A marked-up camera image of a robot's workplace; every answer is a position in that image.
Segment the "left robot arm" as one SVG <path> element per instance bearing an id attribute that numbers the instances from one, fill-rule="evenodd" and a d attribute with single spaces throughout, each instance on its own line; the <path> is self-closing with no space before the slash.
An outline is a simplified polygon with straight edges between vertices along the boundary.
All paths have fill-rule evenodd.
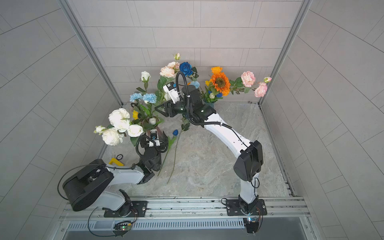
<path id="1" fill-rule="evenodd" d="M 151 180 L 162 168 L 162 154 L 168 151 L 169 137 L 165 132 L 151 130 L 139 136 L 135 149 L 139 162 L 130 167 L 107 165 L 96 159 L 62 183 L 65 198 L 73 211 L 99 207 L 120 217 L 133 213 L 134 205 L 128 194 L 110 187 L 120 184 L 142 185 Z"/>

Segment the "small blue tulip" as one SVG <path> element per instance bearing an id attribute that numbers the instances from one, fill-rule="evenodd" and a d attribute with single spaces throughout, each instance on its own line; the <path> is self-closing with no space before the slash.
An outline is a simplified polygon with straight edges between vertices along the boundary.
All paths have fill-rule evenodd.
<path id="1" fill-rule="evenodd" d="M 177 139 L 178 134 L 179 134 L 179 130 L 176 129 L 176 130 L 173 131 L 173 136 L 172 137 L 168 137 L 168 149 L 166 151 L 166 155 L 164 157 L 163 165 L 162 165 L 162 167 L 161 167 L 161 169 L 160 169 L 160 171 L 158 173 L 158 176 L 160 175 L 163 167 L 165 166 L 165 162 L 166 162 L 166 159 L 168 157 L 168 154 L 169 154 L 169 152 L 170 152 L 170 150 L 172 148 L 172 145 L 174 144 L 175 140 Z"/>

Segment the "dark red glass vase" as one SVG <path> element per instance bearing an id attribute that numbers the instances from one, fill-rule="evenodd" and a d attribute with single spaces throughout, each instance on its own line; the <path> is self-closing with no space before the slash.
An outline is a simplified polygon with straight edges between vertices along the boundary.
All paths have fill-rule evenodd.
<path id="1" fill-rule="evenodd" d="M 158 126 L 156 126 L 156 131 L 158 133 L 158 138 L 159 140 L 163 141 L 163 142 L 167 142 L 168 141 L 168 136 L 166 135 L 166 133 L 161 130 Z"/>

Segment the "dark blue rose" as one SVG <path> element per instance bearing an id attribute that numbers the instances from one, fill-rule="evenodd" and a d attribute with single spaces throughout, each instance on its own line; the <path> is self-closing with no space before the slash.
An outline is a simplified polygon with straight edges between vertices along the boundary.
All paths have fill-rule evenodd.
<path id="1" fill-rule="evenodd" d="M 171 142 L 170 142 L 171 145 L 169 146 L 169 150 L 174 145 L 175 151 L 174 151 L 174 161 L 173 161 L 172 171 L 171 171 L 170 176 L 168 178 L 167 185 L 170 183 L 172 176 L 174 175 L 175 170 L 176 170 L 179 150 L 182 148 L 181 147 L 181 139 L 183 137 L 183 133 L 188 131 L 190 126 L 191 126 L 191 124 L 190 124 L 189 120 L 186 117 L 182 117 L 181 126 L 178 129 L 175 129 L 172 133 L 173 137 L 171 138 Z"/>

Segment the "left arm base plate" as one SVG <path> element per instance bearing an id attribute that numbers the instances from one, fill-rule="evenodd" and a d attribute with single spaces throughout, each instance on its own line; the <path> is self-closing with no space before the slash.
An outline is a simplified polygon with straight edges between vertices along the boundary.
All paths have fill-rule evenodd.
<path id="1" fill-rule="evenodd" d="M 143 218 L 146 215 L 148 201 L 133 201 L 124 204 L 117 211 L 103 208 L 104 218 Z"/>

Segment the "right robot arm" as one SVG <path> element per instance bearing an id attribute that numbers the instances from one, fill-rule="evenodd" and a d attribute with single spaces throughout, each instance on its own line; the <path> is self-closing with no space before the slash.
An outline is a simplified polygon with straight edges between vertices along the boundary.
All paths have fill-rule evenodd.
<path id="1" fill-rule="evenodd" d="M 245 215 L 253 214 L 260 203 L 257 189 L 260 186 L 259 172 L 264 163 L 261 143 L 251 142 L 238 134 L 225 123 L 215 109 L 203 104 L 197 96 L 197 91 L 184 94 L 175 102 L 169 100 L 156 106 L 155 111 L 165 117 L 183 114 L 190 124 L 210 131 L 231 150 L 237 158 L 234 171 L 241 179 L 239 207 Z"/>

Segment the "white rose bouquet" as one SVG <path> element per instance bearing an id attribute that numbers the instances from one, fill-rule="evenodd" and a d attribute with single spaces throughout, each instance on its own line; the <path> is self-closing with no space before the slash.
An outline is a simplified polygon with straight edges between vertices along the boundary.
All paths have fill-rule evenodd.
<path id="1" fill-rule="evenodd" d="M 106 145 L 117 146 L 124 137 L 138 138 L 144 133 L 141 125 L 131 123 L 131 115 L 124 108 L 112 111 L 108 119 L 110 124 L 107 127 L 96 126 L 94 130 L 94 134 L 102 136 Z"/>

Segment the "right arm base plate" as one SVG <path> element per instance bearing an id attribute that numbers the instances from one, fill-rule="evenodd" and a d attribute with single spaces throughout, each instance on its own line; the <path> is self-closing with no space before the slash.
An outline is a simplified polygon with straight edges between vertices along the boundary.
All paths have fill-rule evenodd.
<path id="1" fill-rule="evenodd" d="M 221 203 L 226 207 L 228 216 L 265 216 L 268 214 L 265 201 L 259 198 L 250 204 L 241 198 L 233 200 L 223 198 Z"/>

